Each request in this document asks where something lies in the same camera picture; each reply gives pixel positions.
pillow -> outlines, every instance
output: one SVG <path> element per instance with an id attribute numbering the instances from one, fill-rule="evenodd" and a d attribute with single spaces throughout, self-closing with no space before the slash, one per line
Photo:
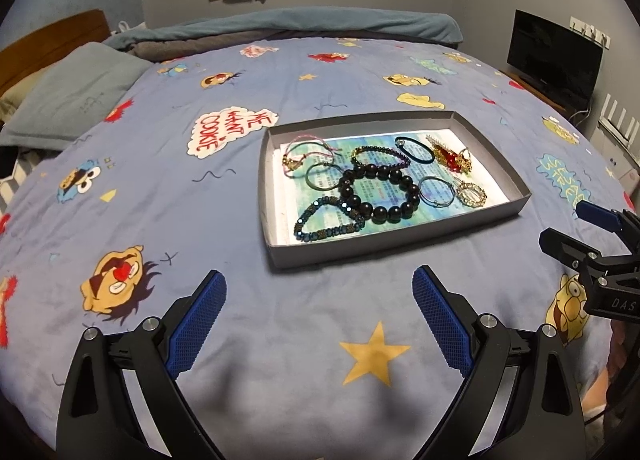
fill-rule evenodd
<path id="1" fill-rule="evenodd" d="M 52 66 L 53 64 L 50 64 L 37 72 L 33 72 L 33 74 L 14 84 L 0 96 L 0 120 L 2 122 L 9 122 L 9 119 L 14 115 L 15 110 L 20 107 L 27 94 L 33 90 L 34 86 L 44 77 L 45 72 Z"/>
<path id="2" fill-rule="evenodd" d="M 101 43 L 50 68 L 0 131 L 0 145 L 64 151 L 101 122 L 151 62 Z"/>

blue bedspread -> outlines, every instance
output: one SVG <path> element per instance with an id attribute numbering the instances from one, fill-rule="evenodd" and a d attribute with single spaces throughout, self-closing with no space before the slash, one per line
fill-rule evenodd
<path id="1" fill-rule="evenodd" d="M 441 46 L 330 38 L 257 45 L 273 50 L 249 58 L 236 46 L 155 64 L 105 122 L 18 190 L 0 236 L 0 384 L 30 426 L 54 445 L 61 384 L 85 327 L 133 329 L 189 295 L 210 269 L 225 275 L 227 303 L 178 385 L 230 460 L 415 455 L 462 381 L 412 297 L 412 273 L 423 264 L 478 313 L 529 330 L 550 320 L 588 387 L 606 363 L 609 324 L 584 317 L 584 290 L 540 252 L 538 235 L 553 227 L 603 253 L 622 251 L 613 235 L 574 217 L 580 198 L 626 207 L 589 142 L 505 75 Z M 348 58 L 309 57 L 335 52 Z M 383 79 L 396 74 L 400 85 Z M 423 106 L 399 102 L 407 93 Z M 230 106 L 273 111 L 282 124 L 440 105 L 473 123 L 532 190 L 518 218 L 277 271 L 257 209 L 262 131 L 202 159 L 188 154 L 196 119 Z M 140 395 L 132 399 L 140 408 Z M 141 420 L 152 427 L 148 415 Z"/>

black bead bracelet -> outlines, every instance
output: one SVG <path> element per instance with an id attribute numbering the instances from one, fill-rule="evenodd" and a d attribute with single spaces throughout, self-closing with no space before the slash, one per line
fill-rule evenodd
<path id="1" fill-rule="evenodd" d="M 302 232 L 302 228 L 305 226 L 308 219 L 311 218 L 311 216 L 313 216 L 323 205 L 334 205 L 335 207 L 338 207 L 338 209 L 353 220 L 353 223 L 340 225 L 339 227 L 331 227 L 329 229 L 320 229 L 319 231 L 313 231 L 312 233 Z M 298 241 L 311 243 L 313 241 L 327 239 L 328 237 L 341 236 L 342 234 L 359 233 L 364 228 L 364 224 L 365 219 L 357 209 L 350 207 L 347 202 L 340 198 L 336 198 L 335 196 L 324 196 L 318 198 L 315 202 L 309 205 L 300 215 L 298 221 L 293 226 L 293 235 Z"/>
<path id="2" fill-rule="evenodd" d="M 402 218 L 409 219 L 414 215 L 414 211 L 418 209 L 420 205 L 420 190 L 418 186 L 414 184 L 414 180 L 411 176 L 403 175 L 399 169 L 393 169 L 389 172 L 388 168 L 383 170 L 386 166 L 380 166 L 376 169 L 376 173 L 367 172 L 363 173 L 363 176 L 358 176 L 357 169 L 347 169 L 338 182 L 338 191 L 340 196 L 346 201 L 346 204 L 354 209 L 357 209 L 362 215 L 364 220 L 373 219 L 374 223 L 398 223 Z M 389 207 L 387 210 L 385 207 L 374 207 L 369 202 L 363 202 L 362 199 L 354 193 L 353 185 L 357 179 L 363 178 L 378 178 L 379 180 L 389 180 L 390 183 L 398 185 L 399 188 L 406 193 L 406 201 L 402 205 Z"/>
<path id="3" fill-rule="evenodd" d="M 364 165 L 363 163 L 359 162 L 357 158 L 357 156 L 361 153 L 388 154 L 398 158 L 400 160 L 400 163 L 391 164 L 391 165 L 381 165 L 381 166 L 377 166 L 375 164 Z M 407 167 L 409 167 L 411 160 L 409 159 L 408 156 L 403 155 L 402 153 L 400 153 L 399 151 L 396 151 L 395 149 L 390 149 L 388 147 L 379 147 L 374 145 L 361 145 L 360 147 L 356 147 L 356 149 L 354 149 L 351 152 L 351 163 L 353 164 L 354 170 L 357 167 L 363 167 L 365 169 L 364 174 L 367 178 L 375 178 L 376 172 L 374 172 L 374 170 L 377 171 L 377 169 L 380 169 L 383 167 L 388 169 L 389 171 L 393 171 L 394 169 L 406 169 Z"/>

blue crystal bracelet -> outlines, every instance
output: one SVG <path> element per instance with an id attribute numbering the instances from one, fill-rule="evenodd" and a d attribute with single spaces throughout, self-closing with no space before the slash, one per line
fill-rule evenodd
<path id="1" fill-rule="evenodd" d="M 333 205 L 338 207 L 338 209 L 353 220 L 353 223 L 341 225 L 340 227 L 331 227 L 330 229 L 320 229 L 319 231 L 313 231 L 312 233 L 302 232 L 302 228 L 305 226 L 308 219 L 311 218 L 311 216 L 313 216 L 323 205 Z M 298 241 L 310 243 L 321 239 L 327 239 L 328 237 L 340 236 L 341 234 L 359 233 L 364 228 L 364 224 L 364 217 L 357 209 L 353 209 L 348 206 L 344 199 L 336 198 L 335 196 L 324 196 L 318 198 L 315 202 L 309 205 L 300 215 L 298 221 L 293 226 L 293 235 Z"/>

yellow star print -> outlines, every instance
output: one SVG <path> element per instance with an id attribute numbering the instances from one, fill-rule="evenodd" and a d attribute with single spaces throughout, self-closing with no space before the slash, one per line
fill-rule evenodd
<path id="1" fill-rule="evenodd" d="M 386 345 L 382 321 L 379 321 L 376 329 L 373 330 L 369 343 L 365 345 L 340 343 L 340 346 L 347 350 L 351 357 L 357 361 L 344 379 L 343 386 L 366 374 L 373 374 L 386 385 L 391 386 L 388 369 L 389 361 L 411 348 L 411 346 L 404 345 Z"/>

